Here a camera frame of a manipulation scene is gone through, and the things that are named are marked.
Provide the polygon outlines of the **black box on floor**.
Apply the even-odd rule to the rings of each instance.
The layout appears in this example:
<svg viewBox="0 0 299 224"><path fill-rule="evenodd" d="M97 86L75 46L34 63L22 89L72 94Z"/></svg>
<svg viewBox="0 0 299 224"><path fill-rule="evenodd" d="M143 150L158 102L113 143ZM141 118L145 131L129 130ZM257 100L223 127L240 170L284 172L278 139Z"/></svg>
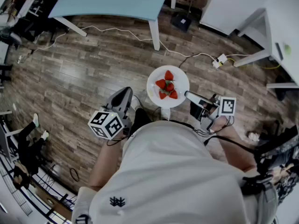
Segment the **black box on floor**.
<svg viewBox="0 0 299 224"><path fill-rule="evenodd" d="M172 17L171 24L183 32L187 32L192 20L187 15L177 14Z"/></svg>

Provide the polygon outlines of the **white power strip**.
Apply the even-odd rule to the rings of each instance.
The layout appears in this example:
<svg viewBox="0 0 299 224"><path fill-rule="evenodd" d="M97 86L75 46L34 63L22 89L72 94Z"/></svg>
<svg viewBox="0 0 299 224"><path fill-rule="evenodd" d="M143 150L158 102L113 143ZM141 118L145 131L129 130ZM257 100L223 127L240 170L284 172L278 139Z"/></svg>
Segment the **white power strip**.
<svg viewBox="0 0 299 224"><path fill-rule="evenodd" d="M227 60L228 58L226 57L226 55L221 54L218 58L215 59L215 61L212 62L212 65L217 69L221 67Z"/></svg>

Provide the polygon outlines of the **small white desk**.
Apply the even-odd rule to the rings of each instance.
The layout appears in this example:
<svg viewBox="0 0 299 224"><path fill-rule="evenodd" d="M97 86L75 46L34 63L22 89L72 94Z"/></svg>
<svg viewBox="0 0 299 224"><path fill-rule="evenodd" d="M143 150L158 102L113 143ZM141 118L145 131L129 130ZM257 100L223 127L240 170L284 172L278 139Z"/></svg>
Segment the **small white desk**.
<svg viewBox="0 0 299 224"><path fill-rule="evenodd" d="M34 1L35 0L26 0L19 11L17 18L25 17L26 14L29 12L31 6L33 5Z"/></svg>

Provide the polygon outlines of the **person's white right shoe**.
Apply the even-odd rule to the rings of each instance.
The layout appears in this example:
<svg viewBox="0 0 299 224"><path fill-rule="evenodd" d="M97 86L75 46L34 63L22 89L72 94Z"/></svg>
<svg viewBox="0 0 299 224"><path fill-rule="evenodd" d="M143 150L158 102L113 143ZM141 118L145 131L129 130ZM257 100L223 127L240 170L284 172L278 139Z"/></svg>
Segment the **person's white right shoe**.
<svg viewBox="0 0 299 224"><path fill-rule="evenodd" d="M161 108L160 111L161 120L170 120L171 110L170 108Z"/></svg>

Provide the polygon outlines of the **grey bar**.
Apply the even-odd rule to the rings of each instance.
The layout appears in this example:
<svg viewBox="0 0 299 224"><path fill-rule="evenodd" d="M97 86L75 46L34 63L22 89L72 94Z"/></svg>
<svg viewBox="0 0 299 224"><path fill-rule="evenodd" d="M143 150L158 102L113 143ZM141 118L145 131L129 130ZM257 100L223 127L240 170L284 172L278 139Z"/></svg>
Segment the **grey bar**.
<svg viewBox="0 0 299 224"><path fill-rule="evenodd" d="M279 55L279 59L282 61L284 58L283 58L283 54L282 54L282 51L281 51L281 48L280 48L280 45L278 42L275 43L275 46L276 46L276 49L278 51L278 55Z"/></svg>

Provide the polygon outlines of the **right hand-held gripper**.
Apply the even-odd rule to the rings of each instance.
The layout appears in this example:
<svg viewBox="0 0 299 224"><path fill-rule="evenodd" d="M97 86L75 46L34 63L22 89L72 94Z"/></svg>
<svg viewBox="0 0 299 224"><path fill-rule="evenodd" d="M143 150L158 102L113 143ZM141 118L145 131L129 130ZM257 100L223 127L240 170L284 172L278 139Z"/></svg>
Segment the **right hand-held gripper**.
<svg viewBox="0 0 299 224"><path fill-rule="evenodd" d="M235 115L236 98L214 94L210 99L191 91L185 92L190 100L190 114L200 122L204 131L210 131L214 121L220 116L233 117Z"/></svg>

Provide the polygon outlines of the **black harness clamp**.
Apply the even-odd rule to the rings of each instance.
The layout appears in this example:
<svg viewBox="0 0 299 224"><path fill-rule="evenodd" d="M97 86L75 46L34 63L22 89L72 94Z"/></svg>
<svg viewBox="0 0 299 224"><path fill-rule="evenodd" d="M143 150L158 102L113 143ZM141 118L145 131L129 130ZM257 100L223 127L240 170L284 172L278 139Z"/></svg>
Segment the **black harness clamp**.
<svg viewBox="0 0 299 224"><path fill-rule="evenodd" d="M257 175L254 177L243 177L243 185L241 191L244 196L257 195L266 192L271 188L272 174Z"/></svg>

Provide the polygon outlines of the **white shelf rack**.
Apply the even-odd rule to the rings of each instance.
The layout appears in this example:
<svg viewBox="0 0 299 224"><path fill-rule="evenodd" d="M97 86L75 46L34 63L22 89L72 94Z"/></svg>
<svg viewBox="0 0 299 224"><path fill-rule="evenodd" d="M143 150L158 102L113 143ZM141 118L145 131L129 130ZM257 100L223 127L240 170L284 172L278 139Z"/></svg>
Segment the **white shelf rack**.
<svg viewBox="0 0 299 224"><path fill-rule="evenodd" d="M10 149L8 145L8 138L11 136L18 134L22 131L23 129L18 129L15 131L5 131L4 126L0 123L0 146L4 152L4 155L8 158L10 162L15 161L17 158L12 157L10 154Z"/></svg>

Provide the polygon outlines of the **person's white shirt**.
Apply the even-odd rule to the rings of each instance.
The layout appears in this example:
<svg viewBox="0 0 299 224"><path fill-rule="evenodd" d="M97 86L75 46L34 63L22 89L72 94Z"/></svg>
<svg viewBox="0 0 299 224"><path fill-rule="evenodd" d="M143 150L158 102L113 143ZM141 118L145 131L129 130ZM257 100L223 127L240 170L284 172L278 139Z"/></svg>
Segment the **person's white shirt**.
<svg viewBox="0 0 299 224"><path fill-rule="evenodd" d="M81 187L73 224L272 224L273 186L245 195L254 170L215 160L192 130L171 121L139 128L120 168L98 191Z"/></svg>

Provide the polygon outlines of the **person's right forearm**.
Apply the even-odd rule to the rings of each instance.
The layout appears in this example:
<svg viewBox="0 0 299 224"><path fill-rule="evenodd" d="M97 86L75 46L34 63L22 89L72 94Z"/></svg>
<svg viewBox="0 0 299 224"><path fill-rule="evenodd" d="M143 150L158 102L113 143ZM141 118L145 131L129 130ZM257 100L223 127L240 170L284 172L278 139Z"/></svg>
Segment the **person's right forearm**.
<svg viewBox="0 0 299 224"><path fill-rule="evenodd" d="M227 126L223 128L226 125L227 121L228 120L225 116L220 116L214 121L211 129L214 132L217 131L218 136L230 139L245 146L245 143L242 141L233 126ZM248 172L252 169L256 169L256 162L253 154L247 152L243 148L229 141L219 140L219 142L230 165L242 170L243 172Z"/></svg>

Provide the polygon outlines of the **person's black trousers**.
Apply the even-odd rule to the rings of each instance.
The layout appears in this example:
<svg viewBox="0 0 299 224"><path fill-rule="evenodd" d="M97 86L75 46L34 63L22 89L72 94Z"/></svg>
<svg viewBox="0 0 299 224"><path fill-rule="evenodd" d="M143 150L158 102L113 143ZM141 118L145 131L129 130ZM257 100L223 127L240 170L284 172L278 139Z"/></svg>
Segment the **person's black trousers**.
<svg viewBox="0 0 299 224"><path fill-rule="evenodd" d="M135 119L133 125L131 126L129 135L131 136L142 126L151 123L151 119L148 117L146 111L143 108L137 108L135 111Z"/></svg>

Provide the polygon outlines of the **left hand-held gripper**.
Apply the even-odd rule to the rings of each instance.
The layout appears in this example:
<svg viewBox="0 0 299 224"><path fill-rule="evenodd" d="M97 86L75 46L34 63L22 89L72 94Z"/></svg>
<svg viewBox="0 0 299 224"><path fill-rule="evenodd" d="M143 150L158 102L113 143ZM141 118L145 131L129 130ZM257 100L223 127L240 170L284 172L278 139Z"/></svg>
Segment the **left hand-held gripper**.
<svg viewBox="0 0 299 224"><path fill-rule="evenodd" d="M132 122L126 113L132 96L131 87L122 88L110 96L106 105L93 113L88 126L98 138L117 140L120 133L128 136Z"/></svg>

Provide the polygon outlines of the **person's left forearm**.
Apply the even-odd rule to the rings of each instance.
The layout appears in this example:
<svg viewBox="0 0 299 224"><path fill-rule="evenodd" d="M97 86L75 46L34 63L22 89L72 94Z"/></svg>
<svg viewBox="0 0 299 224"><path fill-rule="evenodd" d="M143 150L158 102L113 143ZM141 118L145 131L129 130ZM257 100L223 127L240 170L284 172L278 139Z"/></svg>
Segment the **person's left forearm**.
<svg viewBox="0 0 299 224"><path fill-rule="evenodd" d="M98 158L90 172L88 187L94 191L103 188L117 170L121 155L121 141L126 135L119 133L113 140L108 140L101 148Z"/></svg>

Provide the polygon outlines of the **large white table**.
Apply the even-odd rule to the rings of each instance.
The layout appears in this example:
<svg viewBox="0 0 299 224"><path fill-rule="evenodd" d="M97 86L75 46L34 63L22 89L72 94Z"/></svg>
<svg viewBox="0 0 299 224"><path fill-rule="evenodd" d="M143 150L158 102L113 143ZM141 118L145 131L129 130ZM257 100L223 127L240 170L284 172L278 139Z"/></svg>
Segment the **large white table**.
<svg viewBox="0 0 299 224"><path fill-rule="evenodd" d="M267 0L208 0L200 24L225 35L242 29L262 12Z"/></svg>

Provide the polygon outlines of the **white round plate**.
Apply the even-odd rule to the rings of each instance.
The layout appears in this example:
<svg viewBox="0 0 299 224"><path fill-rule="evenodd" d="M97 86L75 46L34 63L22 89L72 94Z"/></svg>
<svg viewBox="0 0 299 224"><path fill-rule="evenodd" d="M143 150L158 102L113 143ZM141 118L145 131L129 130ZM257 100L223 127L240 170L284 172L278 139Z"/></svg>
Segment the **white round plate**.
<svg viewBox="0 0 299 224"><path fill-rule="evenodd" d="M159 87L155 84L155 82L163 79L167 70L169 70L174 76L174 88L178 94L177 99L170 97L161 99L159 96ZM163 108L173 108L184 102L184 93L189 91L190 84L187 75L180 68L172 65L165 65L155 69L149 75L146 87L147 94L155 105Z"/></svg>

